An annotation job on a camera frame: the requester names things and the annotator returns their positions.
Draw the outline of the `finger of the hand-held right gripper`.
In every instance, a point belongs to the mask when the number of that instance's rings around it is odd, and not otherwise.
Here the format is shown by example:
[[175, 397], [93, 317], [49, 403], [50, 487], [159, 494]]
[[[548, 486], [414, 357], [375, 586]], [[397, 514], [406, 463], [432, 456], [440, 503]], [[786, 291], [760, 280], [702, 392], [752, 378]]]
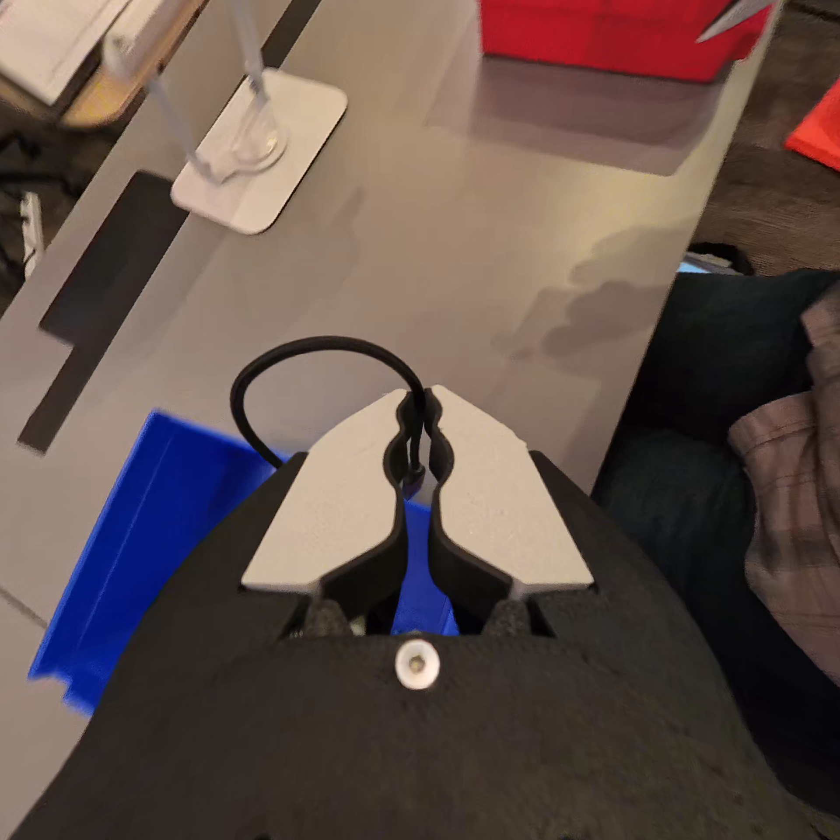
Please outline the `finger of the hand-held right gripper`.
[[775, 1], [731, 1], [696, 38], [702, 44], [739, 26], [744, 21], [775, 4]]

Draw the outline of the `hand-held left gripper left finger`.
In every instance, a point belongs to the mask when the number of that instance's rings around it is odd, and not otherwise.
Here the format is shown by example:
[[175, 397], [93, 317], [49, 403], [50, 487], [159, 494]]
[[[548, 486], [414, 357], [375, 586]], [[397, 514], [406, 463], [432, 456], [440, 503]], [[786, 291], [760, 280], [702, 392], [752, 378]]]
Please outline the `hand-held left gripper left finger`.
[[300, 459], [244, 588], [331, 600], [350, 620], [399, 591], [407, 418], [412, 397], [394, 390], [320, 437]]

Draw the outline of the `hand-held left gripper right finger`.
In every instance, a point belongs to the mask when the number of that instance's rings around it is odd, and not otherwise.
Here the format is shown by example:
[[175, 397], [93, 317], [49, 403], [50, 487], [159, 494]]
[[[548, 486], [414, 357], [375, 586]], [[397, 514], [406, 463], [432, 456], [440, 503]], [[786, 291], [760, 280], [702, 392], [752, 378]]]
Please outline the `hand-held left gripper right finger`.
[[584, 592], [595, 577], [523, 439], [442, 385], [426, 389], [437, 485], [427, 566], [458, 632], [481, 632], [507, 600]]

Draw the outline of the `red plastic bin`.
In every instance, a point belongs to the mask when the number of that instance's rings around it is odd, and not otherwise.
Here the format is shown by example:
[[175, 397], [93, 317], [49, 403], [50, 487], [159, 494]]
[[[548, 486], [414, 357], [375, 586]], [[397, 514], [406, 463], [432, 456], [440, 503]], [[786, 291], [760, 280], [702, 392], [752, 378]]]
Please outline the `red plastic bin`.
[[697, 44], [725, 1], [479, 1], [482, 52], [562, 67], [711, 82], [745, 59], [771, 7]]

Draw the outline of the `black cable copper usb-a plugs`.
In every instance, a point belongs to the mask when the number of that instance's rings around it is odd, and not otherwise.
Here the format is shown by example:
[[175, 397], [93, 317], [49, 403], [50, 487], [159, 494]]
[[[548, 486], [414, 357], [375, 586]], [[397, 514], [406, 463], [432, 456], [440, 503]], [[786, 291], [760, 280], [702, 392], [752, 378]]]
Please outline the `black cable copper usb-a plugs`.
[[248, 420], [245, 410], [247, 390], [257, 377], [270, 368], [299, 356], [320, 352], [352, 353], [373, 359], [396, 373], [407, 385], [413, 399], [415, 418], [409, 425], [408, 469], [402, 479], [402, 490], [405, 499], [413, 498], [422, 488], [426, 473], [420, 459], [426, 414], [425, 390], [419, 377], [407, 363], [378, 344], [351, 337], [321, 335], [283, 343], [261, 354], [237, 374], [230, 389], [229, 408], [237, 430], [259, 457], [270, 467], [279, 469], [282, 466], [280, 458], [257, 435]]

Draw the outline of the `blue plastic bin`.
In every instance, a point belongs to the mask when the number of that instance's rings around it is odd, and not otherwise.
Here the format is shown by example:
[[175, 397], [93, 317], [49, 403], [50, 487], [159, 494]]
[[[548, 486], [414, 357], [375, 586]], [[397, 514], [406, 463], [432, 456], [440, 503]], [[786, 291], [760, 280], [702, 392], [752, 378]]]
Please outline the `blue plastic bin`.
[[161, 589], [274, 469], [241, 438], [147, 416], [51, 617], [30, 679], [89, 718]]

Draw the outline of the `black floor bag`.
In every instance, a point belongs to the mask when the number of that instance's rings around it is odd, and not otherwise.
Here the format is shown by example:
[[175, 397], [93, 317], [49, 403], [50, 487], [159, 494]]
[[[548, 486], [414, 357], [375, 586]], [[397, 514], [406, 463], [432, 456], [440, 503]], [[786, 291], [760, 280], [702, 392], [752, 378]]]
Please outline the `black floor bag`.
[[679, 274], [697, 273], [754, 277], [749, 256], [735, 245], [711, 242], [691, 243], [678, 268]]

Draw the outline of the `clear acrylic stand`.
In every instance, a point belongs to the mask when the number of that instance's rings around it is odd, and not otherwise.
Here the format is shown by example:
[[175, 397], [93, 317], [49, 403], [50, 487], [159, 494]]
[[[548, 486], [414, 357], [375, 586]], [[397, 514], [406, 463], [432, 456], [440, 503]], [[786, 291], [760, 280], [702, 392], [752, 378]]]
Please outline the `clear acrylic stand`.
[[101, 57], [108, 73], [123, 81], [135, 78], [156, 102], [167, 128], [174, 136], [185, 161], [195, 173], [214, 186], [236, 175], [258, 174], [269, 169], [283, 155], [287, 139], [276, 121], [265, 80], [265, 65], [257, 41], [250, 2], [227, 2], [245, 65], [246, 88], [251, 99], [240, 118], [234, 139], [226, 152], [210, 160], [198, 152], [185, 119], [166, 92], [153, 59], [168, 27], [187, 2], [127, 2], [105, 34]]

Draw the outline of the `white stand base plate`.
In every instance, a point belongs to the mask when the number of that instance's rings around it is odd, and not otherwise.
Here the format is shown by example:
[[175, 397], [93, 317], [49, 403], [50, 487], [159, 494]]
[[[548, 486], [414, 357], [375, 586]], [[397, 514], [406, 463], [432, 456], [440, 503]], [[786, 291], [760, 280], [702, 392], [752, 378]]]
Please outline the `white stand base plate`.
[[[273, 225], [348, 106], [342, 90], [283, 70], [267, 68], [265, 80], [287, 139], [279, 160], [263, 172], [236, 175], [222, 185], [205, 182], [185, 163], [171, 187], [175, 206], [242, 235], [261, 234]], [[250, 99], [243, 81], [197, 145], [204, 159], [228, 150]]]

